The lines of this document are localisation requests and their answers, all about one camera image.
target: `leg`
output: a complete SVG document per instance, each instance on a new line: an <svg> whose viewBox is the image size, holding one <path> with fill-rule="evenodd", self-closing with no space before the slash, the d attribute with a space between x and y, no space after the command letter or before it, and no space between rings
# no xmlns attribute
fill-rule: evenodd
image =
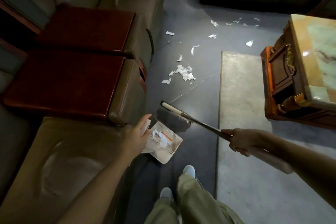
<svg viewBox="0 0 336 224"><path fill-rule="evenodd" d="M233 210L200 187L195 175L183 172L177 183L177 193L184 223L243 224Z"/></svg>
<svg viewBox="0 0 336 224"><path fill-rule="evenodd" d="M172 198L162 196L161 192L160 198L156 201L144 224L179 224L177 214L173 208L174 200Z"/></svg>

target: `gray carpet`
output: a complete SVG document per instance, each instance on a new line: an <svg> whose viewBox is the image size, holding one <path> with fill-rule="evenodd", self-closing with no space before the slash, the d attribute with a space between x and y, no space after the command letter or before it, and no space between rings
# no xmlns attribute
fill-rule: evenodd
<svg viewBox="0 0 336 224"><path fill-rule="evenodd" d="M222 52L220 128L257 128L336 158L335 133L288 121L267 120L261 58ZM233 152L220 140L217 199L247 224L335 223L336 211L296 174Z"/></svg>

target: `white sneaker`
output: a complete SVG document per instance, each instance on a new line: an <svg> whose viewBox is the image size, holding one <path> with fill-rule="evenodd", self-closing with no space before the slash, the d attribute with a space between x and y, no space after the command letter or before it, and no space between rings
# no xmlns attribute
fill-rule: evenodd
<svg viewBox="0 0 336 224"><path fill-rule="evenodd" d="M170 188L165 187L161 190L160 198L167 198L171 202L174 202L174 195Z"/></svg>
<svg viewBox="0 0 336 224"><path fill-rule="evenodd" d="M183 168L183 173L190 175L193 178L196 178L196 171L192 165L187 165Z"/></svg>

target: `wooden furniture base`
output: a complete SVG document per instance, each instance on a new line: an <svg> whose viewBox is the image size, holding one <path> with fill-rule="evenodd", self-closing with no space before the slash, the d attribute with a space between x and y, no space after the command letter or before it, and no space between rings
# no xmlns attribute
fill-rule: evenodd
<svg viewBox="0 0 336 224"><path fill-rule="evenodd" d="M277 108L274 98L272 97L272 92L274 91L271 64L268 62L271 56L271 46L267 46L260 54L262 60L262 73L264 80L264 93L265 93L265 117L271 120L288 120L293 122L299 122L302 124L312 125L321 128L329 128L335 130L333 126L323 125L316 122L308 120L293 119L282 116Z"/></svg>

